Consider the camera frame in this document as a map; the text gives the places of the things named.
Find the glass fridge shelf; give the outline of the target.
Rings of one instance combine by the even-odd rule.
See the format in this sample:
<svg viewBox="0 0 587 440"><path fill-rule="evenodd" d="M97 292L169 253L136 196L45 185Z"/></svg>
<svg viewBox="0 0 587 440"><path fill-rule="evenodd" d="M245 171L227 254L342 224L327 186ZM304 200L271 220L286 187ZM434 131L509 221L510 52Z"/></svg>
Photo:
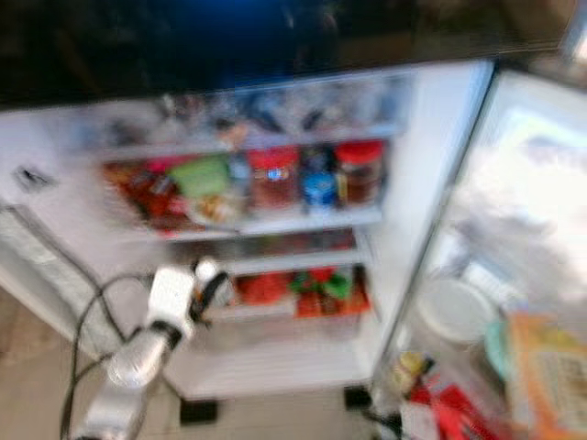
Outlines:
<svg viewBox="0 0 587 440"><path fill-rule="evenodd" d="M355 229L242 237L205 244L232 275L339 267L369 258L368 238Z"/></svg>

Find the black fridge foot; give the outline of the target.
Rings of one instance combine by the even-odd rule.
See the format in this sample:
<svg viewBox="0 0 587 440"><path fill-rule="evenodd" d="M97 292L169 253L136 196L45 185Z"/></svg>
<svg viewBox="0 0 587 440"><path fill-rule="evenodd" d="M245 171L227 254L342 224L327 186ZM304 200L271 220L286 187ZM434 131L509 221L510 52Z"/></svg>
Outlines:
<svg viewBox="0 0 587 440"><path fill-rule="evenodd" d="M345 386L341 395L345 411L366 411L372 406L370 391L364 386Z"/></svg>
<svg viewBox="0 0 587 440"><path fill-rule="evenodd" d="M179 403L179 424L181 426L208 426L216 424L221 410L218 399L184 400Z"/></svg>

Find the white fridge shelf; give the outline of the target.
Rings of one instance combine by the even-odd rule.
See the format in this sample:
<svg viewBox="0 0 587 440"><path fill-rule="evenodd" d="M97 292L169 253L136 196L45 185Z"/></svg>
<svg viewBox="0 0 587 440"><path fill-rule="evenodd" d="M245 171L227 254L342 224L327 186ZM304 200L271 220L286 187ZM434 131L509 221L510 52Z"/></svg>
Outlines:
<svg viewBox="0 0 587 440"><path fill-rule="evenodd" d="M117 242L138 243L148 240L163 242L187 242L187 240L218 240L226 238L253 237L265 235L292 234L293 232L311 232L327 229L348 229L348 227L365 226L382 221L381 209L355 208L334 211L330 214L299 214L298 216L278 216L248 221L230 227L230 229L201 230L156 230L129 229L116 236Z"/></svg>

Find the black fridge white interior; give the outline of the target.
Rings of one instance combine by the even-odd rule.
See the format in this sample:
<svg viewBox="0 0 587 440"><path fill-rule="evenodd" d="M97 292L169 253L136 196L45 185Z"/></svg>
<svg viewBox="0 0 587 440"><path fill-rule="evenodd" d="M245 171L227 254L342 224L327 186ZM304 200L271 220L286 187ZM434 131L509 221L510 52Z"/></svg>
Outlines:
<svg viewBox="0 0 587 440"><path fill-rule="evenodd" d="M186 400L370 384L504 60L587 0L3 0L4 239L96 351L131 282L219 263L161 381Z"/></svg>

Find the red bag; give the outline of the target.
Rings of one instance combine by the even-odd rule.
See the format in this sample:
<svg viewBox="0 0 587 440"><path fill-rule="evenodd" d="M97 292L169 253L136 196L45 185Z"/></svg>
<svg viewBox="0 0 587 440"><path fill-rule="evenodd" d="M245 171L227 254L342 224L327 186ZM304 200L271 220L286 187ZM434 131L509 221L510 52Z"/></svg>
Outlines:
<svg viewBox="0 0 587 440"><path fill-rule="evenodd" d="M267 305L288 296L288 276L285 273L261 273L236 280L238 300L244 305Z"/></svg>

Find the clear packet nut picture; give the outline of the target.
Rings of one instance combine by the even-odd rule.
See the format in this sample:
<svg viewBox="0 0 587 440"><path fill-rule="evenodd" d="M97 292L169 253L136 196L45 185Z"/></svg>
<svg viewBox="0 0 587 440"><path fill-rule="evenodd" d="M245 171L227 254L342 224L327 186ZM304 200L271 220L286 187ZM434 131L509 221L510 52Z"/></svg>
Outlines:
<svg viewBox="0 0 587 440"><path fill-rule="evenodd" d="M189 200L190 221L205 226L235 226L247 213L246 197L238 192L201 194Z"/></svg>

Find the white crisper drawer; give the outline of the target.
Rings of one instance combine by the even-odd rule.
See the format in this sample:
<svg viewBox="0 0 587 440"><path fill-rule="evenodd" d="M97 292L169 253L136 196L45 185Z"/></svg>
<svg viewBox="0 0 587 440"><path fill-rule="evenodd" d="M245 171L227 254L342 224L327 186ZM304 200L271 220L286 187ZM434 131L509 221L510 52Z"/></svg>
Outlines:
<svg viewBox="0 0 587 440"><path fill-rule="evenodd" d="M214 323L172 353L164 377L188 400L360 384L372 376L381 326L372 312Z"/></svg>

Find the orange packet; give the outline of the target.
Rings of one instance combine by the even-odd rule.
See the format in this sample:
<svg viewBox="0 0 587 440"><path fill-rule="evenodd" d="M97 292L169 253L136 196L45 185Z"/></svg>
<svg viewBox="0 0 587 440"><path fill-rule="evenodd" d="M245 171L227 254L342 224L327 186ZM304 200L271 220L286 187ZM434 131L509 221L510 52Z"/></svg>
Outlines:
<svg viewBox="0 0 587 440"><path fill-rule="evenodd" d="M323 293L303 294L296 302L298 319L320 317L347 317L347 315L364 314L371 307L364 293L353 293L347 299L337 299Z"/></svg>

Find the clear bubble wrap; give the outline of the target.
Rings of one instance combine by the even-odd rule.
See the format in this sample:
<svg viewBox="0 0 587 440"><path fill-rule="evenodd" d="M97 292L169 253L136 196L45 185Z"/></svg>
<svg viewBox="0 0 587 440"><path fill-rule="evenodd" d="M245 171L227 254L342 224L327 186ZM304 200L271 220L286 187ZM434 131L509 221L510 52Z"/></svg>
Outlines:
<svg viewBox="0 0 587 440"><path fill-rule="evenodd" d="M0 217L6 269L13 275L9 288L19 301L63 338L80 336L88 355L101 355L123 340L116 325L93 305L79 324L87 306L99 293L100 282L25 206L4 205Z"/></svg>

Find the clear freezer drawer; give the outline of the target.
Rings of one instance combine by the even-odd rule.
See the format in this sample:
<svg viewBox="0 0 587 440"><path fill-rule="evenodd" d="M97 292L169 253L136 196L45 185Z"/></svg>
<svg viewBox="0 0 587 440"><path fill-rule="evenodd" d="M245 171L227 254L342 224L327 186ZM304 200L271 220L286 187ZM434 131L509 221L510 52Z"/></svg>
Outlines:
<svg viewBox="0 0 587 440"><path fill-rule="evenodd" d="M165 93L73 106L47 129L59 146L110 160L386 138L400 130L412 88L410 75L378 74Z"/></svg>

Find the red lid jar yellow label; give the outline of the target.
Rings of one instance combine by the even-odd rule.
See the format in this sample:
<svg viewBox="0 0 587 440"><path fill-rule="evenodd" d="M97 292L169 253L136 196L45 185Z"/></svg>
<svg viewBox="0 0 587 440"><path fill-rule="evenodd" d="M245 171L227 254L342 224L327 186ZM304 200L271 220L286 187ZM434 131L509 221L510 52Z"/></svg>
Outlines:
<svg viewBox="0 0 587 440"><path fill-rule="evenodd" d="M337 189L344 208L358 208L376 202L384 177L385 144L381 139L337 144Z"/></svg>

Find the black tape pieces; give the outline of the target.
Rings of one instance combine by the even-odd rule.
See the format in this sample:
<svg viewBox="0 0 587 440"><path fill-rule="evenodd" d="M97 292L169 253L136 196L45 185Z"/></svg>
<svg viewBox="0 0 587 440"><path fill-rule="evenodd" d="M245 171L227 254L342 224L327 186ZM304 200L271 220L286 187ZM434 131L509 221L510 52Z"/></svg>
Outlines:
<svg viewBox="0 0 587 440"><path fill-rule="evenodd" d="M38 169L30 167L21 167L16 172L17 183L27 193L43 192L48 188L54 187L56 181L53 177L46 175Z"/></svg>

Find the large white round bowl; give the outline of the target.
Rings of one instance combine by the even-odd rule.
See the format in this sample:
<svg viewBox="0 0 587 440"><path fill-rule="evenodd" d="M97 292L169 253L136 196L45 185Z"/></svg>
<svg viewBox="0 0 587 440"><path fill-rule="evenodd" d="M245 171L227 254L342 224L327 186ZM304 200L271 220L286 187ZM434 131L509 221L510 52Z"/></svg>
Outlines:
<svg viewBox="0 0 587 440"><path fill-rule="evenodd" d="M424 281L415 295L414 311L433 335L461 347L481 341L500 319L493 302L456 278Z"/></svg>

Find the teal round lid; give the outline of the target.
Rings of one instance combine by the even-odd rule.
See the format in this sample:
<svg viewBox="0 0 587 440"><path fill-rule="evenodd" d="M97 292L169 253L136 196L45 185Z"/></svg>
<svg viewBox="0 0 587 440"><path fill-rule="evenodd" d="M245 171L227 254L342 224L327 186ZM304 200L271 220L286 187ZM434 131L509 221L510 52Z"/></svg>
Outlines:
<svg viewBox="0 0 587 440"><path fill-rule="evenodd" d="M495 320L486 328L483 336L483 353L485 353L488 365L503 380L512 376L512 364L510 360L510 347L507 340L507 325L504 320Z"/></svg>

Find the orange carton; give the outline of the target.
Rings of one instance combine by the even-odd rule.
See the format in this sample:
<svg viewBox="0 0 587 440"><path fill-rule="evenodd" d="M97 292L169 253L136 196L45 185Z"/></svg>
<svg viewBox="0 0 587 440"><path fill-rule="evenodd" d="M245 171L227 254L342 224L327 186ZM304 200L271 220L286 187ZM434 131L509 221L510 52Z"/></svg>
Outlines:
<svg viewBox="0 0 587 440"><path fill-rule="evenodd" d="M533 312L508 315L506 339L515 437L587 440L587 345Z"/></svg>

